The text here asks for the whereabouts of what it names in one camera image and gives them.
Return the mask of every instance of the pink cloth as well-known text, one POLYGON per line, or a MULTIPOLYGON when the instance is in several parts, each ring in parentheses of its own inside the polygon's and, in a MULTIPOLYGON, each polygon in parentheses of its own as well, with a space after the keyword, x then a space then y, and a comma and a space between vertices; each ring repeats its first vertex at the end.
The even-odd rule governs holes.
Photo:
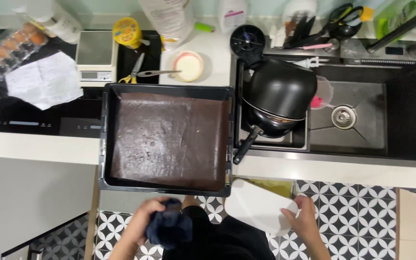
POLYGON ((311 108, 320 107, 321 103, 322 103, 322 99, 320 97, 317 97, 317 95, 315 95, 311 101, 311 108))

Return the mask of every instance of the plastic bag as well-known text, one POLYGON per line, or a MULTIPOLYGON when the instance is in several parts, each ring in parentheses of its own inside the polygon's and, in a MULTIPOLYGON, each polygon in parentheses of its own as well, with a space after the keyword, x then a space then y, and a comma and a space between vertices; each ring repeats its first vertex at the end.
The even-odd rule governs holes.
POLYGON ((190 0, 139 0, 147 18, 163 37, 165 50, 175 49, 195 26, 190 0))

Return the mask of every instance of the hand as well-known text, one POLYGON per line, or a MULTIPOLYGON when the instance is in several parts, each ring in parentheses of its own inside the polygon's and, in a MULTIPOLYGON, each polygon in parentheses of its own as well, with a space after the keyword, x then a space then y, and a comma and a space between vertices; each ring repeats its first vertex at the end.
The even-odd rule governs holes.
POLYGON ((142 202, 128 223, 122 239, 130 244, 142 246, 147 240, 145 230, 150 221, 150 215, 155 211, 164 211, 165 206, 160 201, 167 199, 169 197, 157 197, 142 202))
POLYGON ((315 239, 321 240, 315 219, 316 210, 312 198, 297 196, 294 200, 298 204, 298 208, 301 209, 299 216, 296 218, 296 214, 287 209, 280 209, 282 214, 286 216, 296 234, 304 242, 311 242, 315 239))

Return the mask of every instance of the digital kitchen scale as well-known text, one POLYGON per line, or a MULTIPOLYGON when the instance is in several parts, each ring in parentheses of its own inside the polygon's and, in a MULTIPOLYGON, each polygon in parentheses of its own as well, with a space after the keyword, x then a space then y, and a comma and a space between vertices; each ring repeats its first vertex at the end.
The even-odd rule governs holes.
POLYGON ((112 31, 82 31, 76 49, 80 86, 105 86, 117 81, 118 43, 112 31))

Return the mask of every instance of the kitchen counter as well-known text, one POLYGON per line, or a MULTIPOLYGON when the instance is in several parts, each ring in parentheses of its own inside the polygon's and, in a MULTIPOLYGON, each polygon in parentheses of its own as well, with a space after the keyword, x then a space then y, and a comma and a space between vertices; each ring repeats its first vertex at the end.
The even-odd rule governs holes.
MULTIPOLYGON (((172 54, 180 50, 193 50, 210 58, 210 74, 195 82, 195 85, 233 85, 235 71, 229 70, 231 59, 228 37, 218 30, 216 33, 194 34, 191 42, 162 55, 162 68, 166 67, 172 54)), ((169 79, 161 83, 171 84, 169 79)), ((0 133, 0 157, 26 160, 42 160, 64 163, 98 164, 99 139, 0 133)), ((416 163, 388 162, 379 165, 366 158, 280 153, 267 154, 249 151, 234 174, 258 178, 300 179, 343 183, 416 188, 416 163)))

